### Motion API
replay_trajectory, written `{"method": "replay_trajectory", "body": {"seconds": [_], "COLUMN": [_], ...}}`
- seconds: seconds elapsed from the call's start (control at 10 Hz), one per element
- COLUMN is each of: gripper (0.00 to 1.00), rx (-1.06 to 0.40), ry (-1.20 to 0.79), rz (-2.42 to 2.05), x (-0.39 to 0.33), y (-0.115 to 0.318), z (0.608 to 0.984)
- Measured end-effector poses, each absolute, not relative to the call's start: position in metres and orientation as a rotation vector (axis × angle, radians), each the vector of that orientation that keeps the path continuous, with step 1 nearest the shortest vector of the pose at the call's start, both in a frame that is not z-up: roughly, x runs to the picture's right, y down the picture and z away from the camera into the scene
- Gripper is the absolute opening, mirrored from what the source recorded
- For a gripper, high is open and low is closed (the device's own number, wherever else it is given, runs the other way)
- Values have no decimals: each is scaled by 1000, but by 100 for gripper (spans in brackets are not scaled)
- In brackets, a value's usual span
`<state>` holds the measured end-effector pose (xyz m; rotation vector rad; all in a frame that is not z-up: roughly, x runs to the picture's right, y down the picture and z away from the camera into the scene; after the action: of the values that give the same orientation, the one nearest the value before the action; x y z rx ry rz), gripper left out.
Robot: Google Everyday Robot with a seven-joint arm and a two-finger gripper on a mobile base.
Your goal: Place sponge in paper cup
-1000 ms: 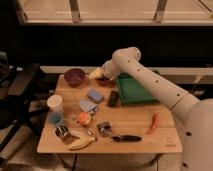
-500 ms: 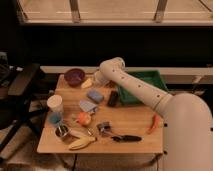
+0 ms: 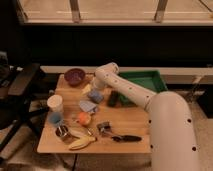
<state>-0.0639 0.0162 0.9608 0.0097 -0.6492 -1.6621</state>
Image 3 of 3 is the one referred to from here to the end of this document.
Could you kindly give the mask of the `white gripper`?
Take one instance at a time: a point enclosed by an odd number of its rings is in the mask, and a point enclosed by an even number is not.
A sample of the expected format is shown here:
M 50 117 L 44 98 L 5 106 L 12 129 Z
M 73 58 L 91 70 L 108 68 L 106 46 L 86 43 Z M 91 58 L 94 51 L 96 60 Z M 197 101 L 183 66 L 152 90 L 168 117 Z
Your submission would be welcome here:
M 82 89 L 82 94 L 87 94 L 89 93 L 92 88 L 91 85 L 94 89 L 98 90 L 103 90 L 106 87 L 106 83 L 103 78 L 101 77 L 94 77 L 91 81 L 91 84 L 87 84 L 83 89 Z

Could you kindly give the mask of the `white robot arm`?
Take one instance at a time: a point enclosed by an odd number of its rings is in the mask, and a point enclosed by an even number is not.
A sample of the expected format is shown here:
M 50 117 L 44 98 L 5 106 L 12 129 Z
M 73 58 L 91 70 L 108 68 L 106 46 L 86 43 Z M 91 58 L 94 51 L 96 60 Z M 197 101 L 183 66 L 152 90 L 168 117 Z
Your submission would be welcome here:
M 111 62 L 99 66 L 91 81 L 93 88 L 111 86 L 148 114 L 152 171 L 200 171 L 192 114 L 186 100 L 172 91 L 156 93 L 118 75 Z

